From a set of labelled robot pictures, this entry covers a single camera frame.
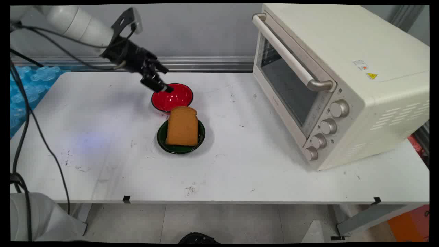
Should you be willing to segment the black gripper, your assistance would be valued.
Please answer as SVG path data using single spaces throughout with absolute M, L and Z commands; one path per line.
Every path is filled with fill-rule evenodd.
M 128 72 L 145 74 L 141 84 L 154 92 L 171 93 L 174 90 L 164 83 L 158 74 L 155 74 L 157 70 L 163 74 L 169 72 L 169 69 L 158 61 L 157 56 L 120 35 L 110 42 L 110 47 L 107 47 L 100 56 L 115 65 L 125 62 L 124 68 Z

